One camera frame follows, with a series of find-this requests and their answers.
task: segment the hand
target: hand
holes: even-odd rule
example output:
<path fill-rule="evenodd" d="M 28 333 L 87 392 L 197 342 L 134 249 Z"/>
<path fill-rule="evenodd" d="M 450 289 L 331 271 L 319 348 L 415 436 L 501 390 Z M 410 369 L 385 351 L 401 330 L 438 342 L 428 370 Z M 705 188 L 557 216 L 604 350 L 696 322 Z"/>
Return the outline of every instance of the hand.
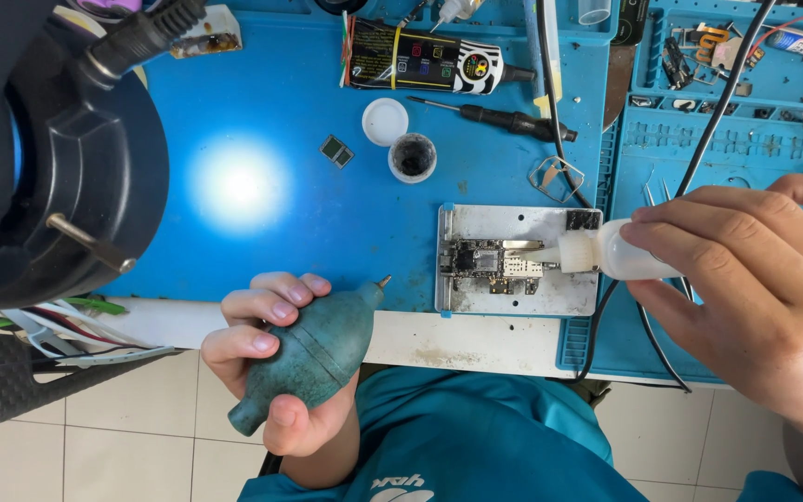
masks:
<path fill-rule="evenodd" d="M 690 279 L 704 304 L 631 281 L 682 348 L 803 431 L 803 175 L 768 191 L 702 187 L 634 212 L 625 241 Z"/>
<path fill-rule="evenodd" d="M 330 283 L 307 273 L 297 279 L 286 272 L 257 275 L 250 289 L 233 291 L 222 301 L 229 327 L 210 333 L 201 346 L 206 365 L 238 399 L 244 396 L 246 373 L 253 359 L 271 357 L 277 337 L 266 333 L 267 323 L 289 326 L 297 308 L 330 292 Z M 296 396 L 271 401 L 265 422 L 265 448 L 279 456 L 309 456 L 340 431 L 355 402 L 358 372 L 348 385 L 327 402 L 311 410 Z"/>

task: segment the screwdriver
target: screwdriver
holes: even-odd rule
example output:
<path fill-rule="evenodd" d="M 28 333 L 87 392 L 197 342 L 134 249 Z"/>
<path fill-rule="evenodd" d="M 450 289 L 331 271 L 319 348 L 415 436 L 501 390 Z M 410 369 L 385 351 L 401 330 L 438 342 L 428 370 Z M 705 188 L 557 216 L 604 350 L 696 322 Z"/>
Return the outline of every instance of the screwdriver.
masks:
<path fill-rule="evenodd" d="M 460 107 L 451 106 L 444 103 L 429 101 L 422 97 L 408 96 L 408 99 L 423 103 L 424 105 L 440 106 L 442 108 L 448 108 L 449 110 L 457 110 L 461 113 L 461 117 L 467 120 L 491 124 L 503 128 L 512 134 L 531 136 L 545 143 L 553 143 L 555 140 L 553 127 L 549 119 L 535 119 L 522 112 L 501 112 L 475 105 L 462 105 Z M 563 136 L 563 141 L 575 141 L 575 139 L 578 138 L 577 132 L 567 129 L 562 123 L 559 125 L 559 133 Z"/>

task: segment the white table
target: white table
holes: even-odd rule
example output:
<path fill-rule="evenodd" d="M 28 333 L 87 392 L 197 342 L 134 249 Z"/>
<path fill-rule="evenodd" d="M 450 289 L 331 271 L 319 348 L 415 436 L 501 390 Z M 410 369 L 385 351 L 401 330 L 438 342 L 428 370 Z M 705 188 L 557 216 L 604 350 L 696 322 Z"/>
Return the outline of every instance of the white table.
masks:
<path fill-rule="evenodd" d="M 218 303 L 109 297 L 128 314 L 101 321 L 141 341 L 177 348 L 200 348 L 208 333 L 224 328 Z M 453 315 L 378 310 L 366 363 L 427 366 L 573 378 L 556 367 L 559 319 L 498 315 Z M 589 373 L 614 382 L 671 385 L 673 381 Z M 692 384 L 698 387 L 721 387 Z"/>

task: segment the purple object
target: purple object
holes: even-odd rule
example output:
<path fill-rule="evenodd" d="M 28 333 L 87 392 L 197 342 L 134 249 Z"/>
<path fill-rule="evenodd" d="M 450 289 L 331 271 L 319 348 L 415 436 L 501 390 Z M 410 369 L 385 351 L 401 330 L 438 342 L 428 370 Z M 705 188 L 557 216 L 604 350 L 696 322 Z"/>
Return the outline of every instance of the purple object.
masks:
<path fill-rule="evenodd" d="M 122 19 L 141 10 L 142 0 L 77 0 L 84 11 L 106 19 Z"/>

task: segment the teal shirt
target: teal shirt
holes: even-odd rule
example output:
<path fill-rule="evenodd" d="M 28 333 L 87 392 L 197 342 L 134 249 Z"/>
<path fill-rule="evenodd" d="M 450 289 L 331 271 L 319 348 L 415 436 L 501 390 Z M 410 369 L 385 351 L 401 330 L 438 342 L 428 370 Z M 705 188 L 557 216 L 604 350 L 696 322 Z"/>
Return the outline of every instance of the teal shirt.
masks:
<path fill-rule="evenodd" d="M 308 490 L 284 474 L 248 481 L 238 502 L 645 501 L 612 465 L 589 405 L 541 378 L 397 367 L 362 383 L 358 465 Z M 740 502 L 803 502 L 794 482 L 752 473 Z"/>

